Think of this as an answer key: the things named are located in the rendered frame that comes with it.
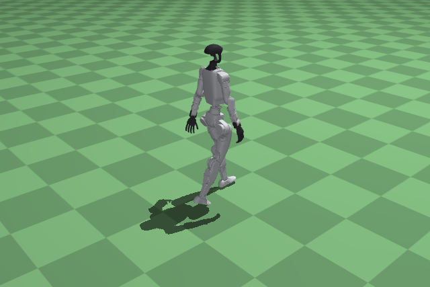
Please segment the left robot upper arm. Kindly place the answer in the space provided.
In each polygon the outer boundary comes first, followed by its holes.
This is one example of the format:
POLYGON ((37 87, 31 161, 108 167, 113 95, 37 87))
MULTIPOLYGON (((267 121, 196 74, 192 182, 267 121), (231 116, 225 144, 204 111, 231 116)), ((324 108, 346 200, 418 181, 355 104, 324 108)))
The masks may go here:
POLYGON ((205 96, 204 95, 204 88, 203 88, 203 80, 202 80, 202 71, 203 71, 204 68, 205 67, 201 67, 200 70, 199 70, 200 76, 199 76, 199 79, 198 79, 198 87, 197 87, 197 90, 196 90, 196 94, 198 96, 200 96, 200 97, 204 97, 205 96))

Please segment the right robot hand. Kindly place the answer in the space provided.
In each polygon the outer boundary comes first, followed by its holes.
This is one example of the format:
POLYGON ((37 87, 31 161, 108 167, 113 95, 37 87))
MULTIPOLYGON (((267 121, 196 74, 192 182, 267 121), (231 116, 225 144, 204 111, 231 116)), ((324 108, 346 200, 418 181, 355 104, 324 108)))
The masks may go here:
POLYGON ((243 134, 244 131, 243 131, 242 127, 241 127, 241 124, 239 124, 238 126, 237 126, 236 122, 233 122, 232 124, 233 124, 234 128, 236 128, 236 131, 237 131, 236 133, 237 133, 237 136, 238 136, 238 141, 236 143, 241 142, 242 139, 244 138, 244 134, 243 134))

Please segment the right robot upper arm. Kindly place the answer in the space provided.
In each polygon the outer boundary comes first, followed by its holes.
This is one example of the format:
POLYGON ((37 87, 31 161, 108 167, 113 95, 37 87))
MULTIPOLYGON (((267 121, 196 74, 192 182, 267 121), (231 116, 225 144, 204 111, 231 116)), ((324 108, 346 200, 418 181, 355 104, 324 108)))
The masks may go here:
POLYGON ((217 72, 217 76, 218 76, 218 82, 221 84, 224 102, 226 105, 228 105, 228 99, 231 97, 229 74, 223 71, 220 71, 220 72, 217 72))

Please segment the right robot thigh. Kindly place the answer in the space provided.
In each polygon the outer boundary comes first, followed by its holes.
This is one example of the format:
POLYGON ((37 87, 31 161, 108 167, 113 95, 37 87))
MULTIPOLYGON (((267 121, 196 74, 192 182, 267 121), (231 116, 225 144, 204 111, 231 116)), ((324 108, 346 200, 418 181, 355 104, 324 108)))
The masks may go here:
POLYGON ((221 164, 228 151, 232 136, 232 126, 230 124, 227 124, 224 120, 218 120, 216 125, 216 131, 219 136, 216 141, 215 156, 207 160, 208 168, 211 168, 214 161, 219 161, 221 164))

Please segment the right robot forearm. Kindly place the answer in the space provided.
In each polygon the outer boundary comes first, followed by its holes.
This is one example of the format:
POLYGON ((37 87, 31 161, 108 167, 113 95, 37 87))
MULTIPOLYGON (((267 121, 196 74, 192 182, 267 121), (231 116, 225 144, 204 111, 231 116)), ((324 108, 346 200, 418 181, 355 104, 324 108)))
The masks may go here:
POLYGON ((234 100, 233 97, 230 97, 228 99, 227 111, 229 113, 229 116, 230 116, 230 119, 231 119, 232 123, 236 122, 236 124, 238 126, 241 122, 240 122, 239 117, 238 117, 237 112, 236 112, 235 100, 234 100))

